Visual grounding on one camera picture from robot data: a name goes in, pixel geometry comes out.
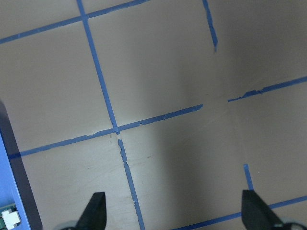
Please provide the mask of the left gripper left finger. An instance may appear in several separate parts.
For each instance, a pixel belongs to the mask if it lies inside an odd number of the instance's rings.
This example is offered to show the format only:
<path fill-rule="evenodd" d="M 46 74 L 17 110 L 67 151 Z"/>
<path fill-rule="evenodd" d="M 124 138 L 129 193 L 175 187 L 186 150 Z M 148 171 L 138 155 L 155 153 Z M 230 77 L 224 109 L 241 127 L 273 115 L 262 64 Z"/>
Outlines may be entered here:
<path fill-rule="evenodd" d="M 104 230 L 106 228 L 105 192 L 93 193 L 75 228 L 77 230 Z"/>

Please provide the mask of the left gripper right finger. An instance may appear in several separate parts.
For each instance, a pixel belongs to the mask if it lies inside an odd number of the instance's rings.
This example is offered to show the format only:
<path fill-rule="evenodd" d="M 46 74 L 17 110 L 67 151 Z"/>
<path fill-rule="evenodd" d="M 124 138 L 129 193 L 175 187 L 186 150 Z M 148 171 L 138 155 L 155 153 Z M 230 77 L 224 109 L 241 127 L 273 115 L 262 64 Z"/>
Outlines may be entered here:
<path fill-rule="evenodd" d="M 279 218 L 253 190 L 243 190 L 241 220 L 247 230 L 305 230 L 297 221 Z"/>

